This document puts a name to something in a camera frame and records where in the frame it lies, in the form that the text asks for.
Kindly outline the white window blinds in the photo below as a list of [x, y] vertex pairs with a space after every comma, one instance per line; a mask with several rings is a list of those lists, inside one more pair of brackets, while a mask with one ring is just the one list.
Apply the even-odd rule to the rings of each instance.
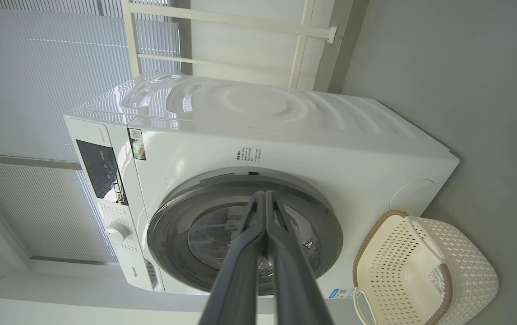
[[[0, 156], [77, 163], [63, 115], [130, 79], [120, 0], [0, 0]], [[0, 162], [0, 214], [32, 256], [117, 261], [79, 167]]]

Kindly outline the round glass washing machine door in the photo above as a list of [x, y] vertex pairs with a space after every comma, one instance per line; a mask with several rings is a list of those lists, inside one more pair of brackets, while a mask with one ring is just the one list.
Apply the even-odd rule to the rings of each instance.
[[174, 280], [210, 292], [244, 224], [252, 195], [268, 190], [277, 193], [314, 275], [320, 278], [337, 261], [343, 245], [331, 206], [314, 189], [259, 172], [219, 175], [171, 194], [148, 227], [153, 257]]

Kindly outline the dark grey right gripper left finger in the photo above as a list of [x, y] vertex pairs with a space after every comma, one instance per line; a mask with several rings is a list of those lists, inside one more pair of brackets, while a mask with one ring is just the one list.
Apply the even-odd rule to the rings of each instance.
[[267, 246], [265, 208], [266, 193], [254, 193], [198, 325], [256, 325], [259, 263]]

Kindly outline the white front-load washing machine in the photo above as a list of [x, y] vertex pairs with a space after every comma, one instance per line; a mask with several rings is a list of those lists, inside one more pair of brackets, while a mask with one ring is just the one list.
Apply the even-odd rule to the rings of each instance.
[[378, 101], [188, 75], [148, 75], [65, 113], [101, 223], [127, 282], [207, 295], [174, 280], [147, 243], [170, 195], [211, 177], [264, 173], [316, 190], [342, 229], [318, 286], [353, 288], [352, 264], [380, 216], [420, 216], [459, 158]]

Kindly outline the white product label sticker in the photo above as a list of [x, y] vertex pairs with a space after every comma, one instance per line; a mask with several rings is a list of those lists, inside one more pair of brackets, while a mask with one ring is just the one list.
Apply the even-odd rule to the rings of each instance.
[[434, 267], [427, 275], [430, 284], [434, 287], [439, 295], [444, 295], [445, 291], [445, 282], [443, 279], [443, 274], [440, 271], [439, 267]]

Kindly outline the white metal railing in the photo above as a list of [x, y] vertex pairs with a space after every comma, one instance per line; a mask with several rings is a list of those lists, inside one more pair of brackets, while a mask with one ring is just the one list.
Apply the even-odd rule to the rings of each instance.
[[297, 35], [296, 47], [294, 50], [293, 66], [290, 70], [289, 87], [296, 88], [300, 76], [300, 69], [304, 61], [304, 53], [308, 37], [324, 39], [326, 43], [333, 44], [337, 34], [337, 27], [316, 28], [310, 25], [314, 12], [315, 0], [305, 0], [300, 24], [291, 24], [281, 21], [263, 20], [254, 17], [236, 16], [226, 13], [213, 13], [193, 9], [184, 9], [172, 6], [159, 6], [149, 3], [135, 3], [133, 0], [120, 0], [124, 31], [127, 41], [127, 50], [130, 58], [131, 75], [139, 76], [142, 73], [140, 59], [164, 60], [173, 62], [184, 62], [193, 65], [210, 65], [227, 67], [241, 70], [262, 70], [260, 66], [236, 65], [225, 62], [201, 61], [192, 58], [158, 56], [153, 54], [140, 53], [136, 39], [136, 24], [134, 14], [148, 14], [152, 16], [167, 16], [178, 19], [206, 21], [210, 23], [235, 25], [238, 27], [259, 29], [271, 32]]

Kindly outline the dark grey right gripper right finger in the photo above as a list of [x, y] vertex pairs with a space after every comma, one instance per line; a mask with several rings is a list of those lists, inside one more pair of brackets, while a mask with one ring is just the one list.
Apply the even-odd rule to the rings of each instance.
[[266, 193], [268, 257], [273, 262], [277, 325], [333, 325], [314, 272], [282, 201]]

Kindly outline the cream perforated laundry basket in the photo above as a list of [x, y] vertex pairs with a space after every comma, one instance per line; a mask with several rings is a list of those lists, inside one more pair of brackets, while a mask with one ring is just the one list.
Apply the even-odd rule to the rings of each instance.
[[[427, 277], [434, 267], [443, 274], [444, 295]], [[495, 269], [457, 227], [399, 210], [368, 233], [353, 283], [363, 325], [465, 325], [499, 290]]]

